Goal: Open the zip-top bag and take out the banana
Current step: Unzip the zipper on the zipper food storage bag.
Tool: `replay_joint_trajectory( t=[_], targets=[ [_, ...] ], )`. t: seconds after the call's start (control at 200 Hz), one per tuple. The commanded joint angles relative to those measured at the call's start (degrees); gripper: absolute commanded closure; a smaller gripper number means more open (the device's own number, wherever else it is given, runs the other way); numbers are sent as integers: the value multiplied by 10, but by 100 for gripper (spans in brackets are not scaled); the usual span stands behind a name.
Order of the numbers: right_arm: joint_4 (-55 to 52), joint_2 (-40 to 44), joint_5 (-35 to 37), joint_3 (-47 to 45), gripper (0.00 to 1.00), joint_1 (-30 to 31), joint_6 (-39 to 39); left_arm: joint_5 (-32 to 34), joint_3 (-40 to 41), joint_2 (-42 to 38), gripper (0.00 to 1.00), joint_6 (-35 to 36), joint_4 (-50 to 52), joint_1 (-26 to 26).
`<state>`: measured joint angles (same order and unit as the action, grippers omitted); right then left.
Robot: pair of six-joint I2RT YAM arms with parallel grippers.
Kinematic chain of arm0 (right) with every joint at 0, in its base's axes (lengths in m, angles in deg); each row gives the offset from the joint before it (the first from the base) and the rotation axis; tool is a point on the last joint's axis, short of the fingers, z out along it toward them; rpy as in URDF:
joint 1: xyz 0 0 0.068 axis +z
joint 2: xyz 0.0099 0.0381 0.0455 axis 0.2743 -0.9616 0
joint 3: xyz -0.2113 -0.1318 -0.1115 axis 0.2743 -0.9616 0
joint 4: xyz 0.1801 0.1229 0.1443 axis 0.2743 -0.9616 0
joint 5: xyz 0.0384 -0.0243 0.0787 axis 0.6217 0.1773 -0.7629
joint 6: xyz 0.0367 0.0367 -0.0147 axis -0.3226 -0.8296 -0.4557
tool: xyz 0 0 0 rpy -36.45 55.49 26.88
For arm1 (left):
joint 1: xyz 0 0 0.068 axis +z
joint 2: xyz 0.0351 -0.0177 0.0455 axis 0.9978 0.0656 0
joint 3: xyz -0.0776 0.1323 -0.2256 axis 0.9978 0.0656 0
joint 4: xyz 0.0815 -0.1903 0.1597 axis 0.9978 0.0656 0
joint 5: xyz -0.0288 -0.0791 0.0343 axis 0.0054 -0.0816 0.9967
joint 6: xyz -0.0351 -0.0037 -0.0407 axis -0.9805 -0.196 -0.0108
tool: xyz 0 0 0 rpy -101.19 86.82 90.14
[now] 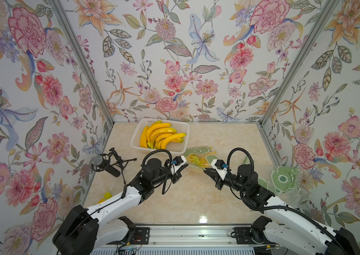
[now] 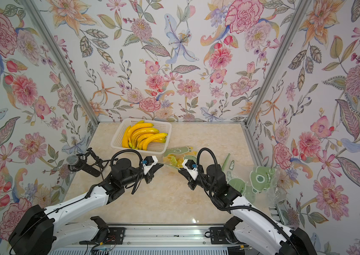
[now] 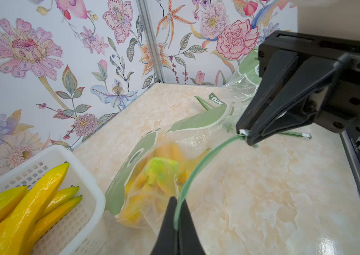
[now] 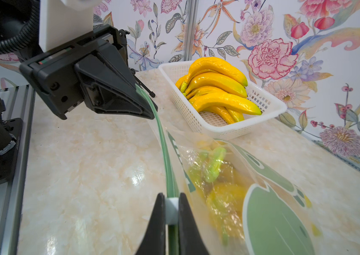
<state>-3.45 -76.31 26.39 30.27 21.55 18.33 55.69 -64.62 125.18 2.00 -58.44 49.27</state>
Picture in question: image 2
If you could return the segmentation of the single yellow banana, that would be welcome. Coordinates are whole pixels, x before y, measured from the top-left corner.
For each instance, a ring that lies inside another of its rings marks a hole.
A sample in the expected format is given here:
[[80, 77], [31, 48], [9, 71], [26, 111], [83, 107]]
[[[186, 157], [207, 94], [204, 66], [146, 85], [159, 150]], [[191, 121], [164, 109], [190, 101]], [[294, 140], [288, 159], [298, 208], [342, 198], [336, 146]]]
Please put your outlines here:
[[141, 142], [142, 144], [141, 144], [140, 148], [141, 148], [142, 150], [147, 150], [149, 144], [152, 143], [152, 142], [165, 143], [167, 136], [168, 136], [167, 133], [154, 134], [154, 135], [150, 136], [149, 138], [143, 140], [143, 141]]
[[128, 126], [124, 132], [122, 141], [121, 141], [121, 145], [123, 148], [130, 148], [129, 146], [129, 138], [128, 138], [128, 132], [131, 129], [131, 126]]
[[128, 133], [127, 133], [127, 136], [129, 138], [129, 141], [132, 141], [132, 134], [136, 131], [136, 130], [139, 130], [139, 129], [142, 129], [142, 128], [151, 128], [153, 127], [154, 124], [152, 123], [137, 123], [135, 124], [133, 127], [131, 127], [129, 130], [128, 130]]

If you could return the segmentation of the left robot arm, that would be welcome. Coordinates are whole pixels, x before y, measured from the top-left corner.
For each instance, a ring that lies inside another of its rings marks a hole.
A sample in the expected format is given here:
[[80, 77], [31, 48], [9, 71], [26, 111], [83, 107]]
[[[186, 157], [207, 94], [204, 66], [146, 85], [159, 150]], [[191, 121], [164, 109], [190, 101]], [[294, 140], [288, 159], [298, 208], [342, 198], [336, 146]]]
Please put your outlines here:
[[99, 216], [84, 223], [72, 220], [117, 200], [126, 188], [136, 188], [142, 180], [150, 183], [162, 168], [155, 156], [140, 161], [137, 168], [121, 158], [113, 161], [110, 173], [77, 197], [54, 206], [29, 208], [9, 237], [11, 255], [47, 255], [50, 252], [81, 241], [101, 245], [111, 235], [108, 224]]

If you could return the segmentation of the yellow banana bunch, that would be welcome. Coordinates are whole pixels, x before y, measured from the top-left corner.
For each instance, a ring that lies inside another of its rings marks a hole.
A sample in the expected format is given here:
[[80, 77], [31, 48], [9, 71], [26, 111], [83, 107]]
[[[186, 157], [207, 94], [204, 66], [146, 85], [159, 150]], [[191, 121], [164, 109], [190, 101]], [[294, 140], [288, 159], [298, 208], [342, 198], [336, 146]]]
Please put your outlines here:
[[142, 128], [139, 130], [136, 130], [133, 134], [132, 134], [132, 141], [129, 141], [129, 146], [131, 149], [137, 149], [137, 150], [142, 150], [140, 148], [141, 146], [141, 142], [147, 138], [149, 138], [150, 136], [154, 135], [154, 134], [158, 134], [158, 133], [163, 133], [161, 132], [159, 129], [157, 129], [156, 127], [149, 127], [149, 128]]

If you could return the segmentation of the zip-top bag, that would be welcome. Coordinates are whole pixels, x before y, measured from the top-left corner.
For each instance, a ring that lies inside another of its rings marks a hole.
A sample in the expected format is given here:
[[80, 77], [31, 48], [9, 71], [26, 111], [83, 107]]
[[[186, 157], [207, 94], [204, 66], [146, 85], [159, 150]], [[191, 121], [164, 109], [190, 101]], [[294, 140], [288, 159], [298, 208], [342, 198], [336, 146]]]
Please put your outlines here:
[[234, 156], [228, 154], [221, 166], [227, 183], [242, 194], [250, 203], [254, 203], [256, 195], [252, 191], [250, 174], [254, 165], [240, 163]]
[[193, 147], [183, 146], [176, 148], [169, 148], [164, 153], [164, 164], [180, 169], [183, 167], [183, 162], [187, 160], [197, 161], [198, 152]]
[[254, 166], [249, 175], [250, 185], [247, 198], [256, 207], [274, 206], [286, 198], [286, 192], [279, 186], [282, 172], [278, 168]]

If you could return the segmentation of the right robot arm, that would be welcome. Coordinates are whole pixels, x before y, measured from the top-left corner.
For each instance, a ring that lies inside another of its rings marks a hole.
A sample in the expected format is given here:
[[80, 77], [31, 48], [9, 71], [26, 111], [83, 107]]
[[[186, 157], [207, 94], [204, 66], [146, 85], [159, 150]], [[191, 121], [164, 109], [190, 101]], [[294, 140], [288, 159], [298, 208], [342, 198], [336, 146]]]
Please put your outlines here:
[[232, 214], [224, 224], [228, 241], [247, 244], [262, 255], [317, 253], [304, 230], [284, 226], [256, 208], [227, 183], [225, 173], [218, 165], [209, 166], [204, 173], [202, 166], [190, 163], [179, 169], [179, 173], [187, 179], [191, 190], [202, 187], [218, 210]]

